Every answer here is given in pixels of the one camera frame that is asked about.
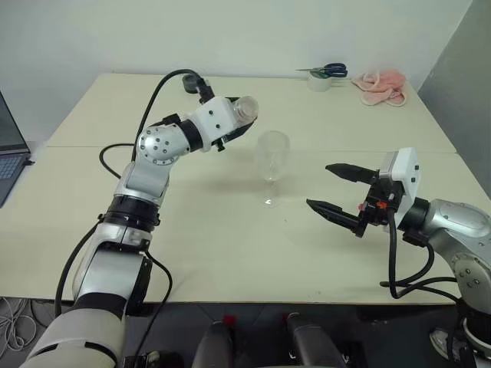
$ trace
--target white wall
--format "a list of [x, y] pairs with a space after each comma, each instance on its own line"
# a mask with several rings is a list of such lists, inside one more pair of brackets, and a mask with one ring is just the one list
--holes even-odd
[[0, 0], [0, 88], [45, 139], [103, 71], [295, 76], [344, 61], [419, 87], [471, 0]]

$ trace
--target blue scissor handle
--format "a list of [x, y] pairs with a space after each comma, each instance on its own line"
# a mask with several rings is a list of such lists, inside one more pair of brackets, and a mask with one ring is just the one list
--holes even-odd
[[329, 77], [344, 78], [348, 75], [348, 70], [343, 63], [330, 63], [324, 66], [324, 73]]

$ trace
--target tabletop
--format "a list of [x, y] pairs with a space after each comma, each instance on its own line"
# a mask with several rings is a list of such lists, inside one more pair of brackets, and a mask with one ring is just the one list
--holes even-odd
[[[370, 227], [364, 238], [356, 238], [305, 204], [306, 198], [321, 199], [356, 213], [368, 186], [339, 179], [324, 167], [343, 162], [376, 169], [384, 153], [293, 146], [288, 173], [277, 183], [278, 205], [269, 208], [262, 202], [265, 183], [254, 166], [252, 148], [237, 142], [221, 153], [188, 155], [173, 167], [160, 210], [162, 223], [150, 246], [175, 279], [171, 301], [447, 302], [419, 291], [393, 300], [378, 286], [387, 277], [387, 233]], [[18, 183], [0, 211], [1, 295], [54, 297], [65, 260], [97, 215], [105, 212], [117, 184], [99, 165], [99, 150], [47, 147]], [[458, 155], [418, 156], [420, 197], [491, 211], [491, 202]], [[118, 171], [129, 158], [126, 148], [107, 152], [107, 162]], [[398, 277], [418, 271], [426, 261], [421, 248], [401, 244], [398, 251], [398, 258], [404, 259], [397, 266]], [[73, 271], [64, 299], [71, 299]], [[447, 264], [437, 257], [429, 276], [448, 275]], [[165, 276], [154, 268], [146, 300], [159, 301], [166, 286]], [[453, 284], [441, 287], [458, 294]]]
[[[101, 74], [49, 141], [49, 146], [106, 146], [133, 142], [148, 100], [161, 76]], [[208, 77], [216, 95], [253, 96], [259, 118], [237, 144], [251, 146], [266, 130], [281, 130], [292, 145], [305, 150], [386, 152], [413, 146], [418, 152], [455, 153], [409, 83], [403, 107], [365, 106], [349, 80], [335, 80], [326, 92], [313, 92], [305, 80]], [[148, 123], [172, 113], [194, 111], [198, 97], [171, 79], [150, 112]]]

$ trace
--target pink cloth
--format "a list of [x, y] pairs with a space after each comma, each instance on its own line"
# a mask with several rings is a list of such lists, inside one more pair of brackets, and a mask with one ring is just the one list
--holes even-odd
[[403, 106], [406, 103], [407, 95], [404, 91], [406, 77], [398, 71], [365, 73], [352, 82], [364, 91], [361, 102], [366, 105], [386, 102], [392, 106]]

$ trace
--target silver robotic arm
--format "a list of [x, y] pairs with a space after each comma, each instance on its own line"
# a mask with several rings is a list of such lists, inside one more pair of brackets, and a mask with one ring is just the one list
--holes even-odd
[[463, 300], [464, 333], [478, 366], [491, 358], [491, 218], [464, 203], [416, 197], [420, 166], [412, 148], [388, 153], [379, 170], [337, 163], [330, 170], [342, 179], [370, 185], [358, 216], [328, 202], [307, 200], [319, 215], [362, 237], [368, 224], [388, 227], [390, 214], [413, 245], [430, 246], [455, 274]]
[[251, 97], [208, 96], [184, 120], [173, 115], [140, 134], [136, 159], [124, 170], [74, 276], [74, 306], [49, 325], [23, 368], [120, 363], [124, 316], [143, 303], [150, 281], [152, 261], [145, 251], [160, 223], [170, 169], [195, 150], [222, 150], [257, 117], [258, 105]]

